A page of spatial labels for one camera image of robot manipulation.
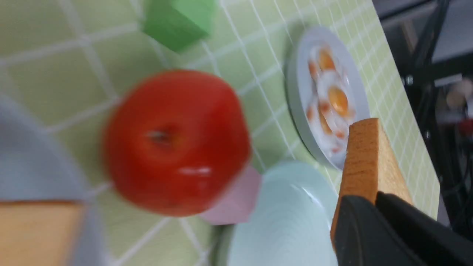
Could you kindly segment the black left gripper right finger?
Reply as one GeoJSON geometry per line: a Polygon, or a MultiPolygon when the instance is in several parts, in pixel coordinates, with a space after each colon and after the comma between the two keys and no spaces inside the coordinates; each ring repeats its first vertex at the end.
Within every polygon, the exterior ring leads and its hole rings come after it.
{"type": "Polygon", "coordinates": [[[402,241],[428,266],[471,266],[472,242],[397,195],[378,192],[377,209],[402,241]]]}

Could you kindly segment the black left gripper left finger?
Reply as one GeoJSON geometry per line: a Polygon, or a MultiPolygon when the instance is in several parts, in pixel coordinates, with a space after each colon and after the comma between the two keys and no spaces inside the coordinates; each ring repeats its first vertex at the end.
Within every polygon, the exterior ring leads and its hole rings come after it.
{"type": "Polygon", "coordinates": [[[340,266],[425,266],[367,199],[341,198],[334,235],[340,266]]]}

